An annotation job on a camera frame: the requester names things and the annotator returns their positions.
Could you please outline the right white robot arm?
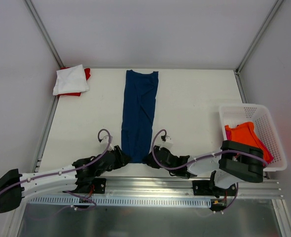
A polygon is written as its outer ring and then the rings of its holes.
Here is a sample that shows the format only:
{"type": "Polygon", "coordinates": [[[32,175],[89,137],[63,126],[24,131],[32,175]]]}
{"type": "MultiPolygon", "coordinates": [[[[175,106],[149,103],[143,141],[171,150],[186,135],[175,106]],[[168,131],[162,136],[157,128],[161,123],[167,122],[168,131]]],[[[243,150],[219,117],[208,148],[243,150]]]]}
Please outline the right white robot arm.
{"type": "Polygon", "coordinates": [[[234,196],[241,181],[261,183],[268,165],[263,150],[242,143],[225,140],[220,149],[202,156],[175,156],[165,145],[153,146],[143,158],[151,168],[163,168],[171,176],[190,179],[209,172],[209,180],[193,181],[196,196],[234,196]]]}

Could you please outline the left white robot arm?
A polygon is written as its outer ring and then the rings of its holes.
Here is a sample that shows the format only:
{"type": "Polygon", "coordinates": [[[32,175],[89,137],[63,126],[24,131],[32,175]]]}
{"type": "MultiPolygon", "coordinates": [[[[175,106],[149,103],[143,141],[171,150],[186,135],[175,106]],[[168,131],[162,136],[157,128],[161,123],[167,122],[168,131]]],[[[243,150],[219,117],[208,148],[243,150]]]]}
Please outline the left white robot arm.
{"type": "Polygon", "coordinates": [[[130,160],[129,155],[115,146],[96,157],[81,158],[56,170],[20,173],[12,169],[0,178],[0,213],[10,212],[23,201],[51,192],[88,193],[97,187],[97,177],[126,166],[130,160]]]}

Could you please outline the blue printed t shirt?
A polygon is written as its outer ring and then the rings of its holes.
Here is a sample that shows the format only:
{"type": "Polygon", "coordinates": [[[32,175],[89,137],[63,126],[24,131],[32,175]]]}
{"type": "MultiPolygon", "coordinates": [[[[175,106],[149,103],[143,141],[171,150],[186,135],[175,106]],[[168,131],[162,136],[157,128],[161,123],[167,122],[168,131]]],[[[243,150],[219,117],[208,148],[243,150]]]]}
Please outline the blue printed t shirt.
{"type": "Polygon", "coordinates": [[[158,83],[159,72],[126,71],[121,147],[131,163],[141,163],[149,154],[158,83]]]}

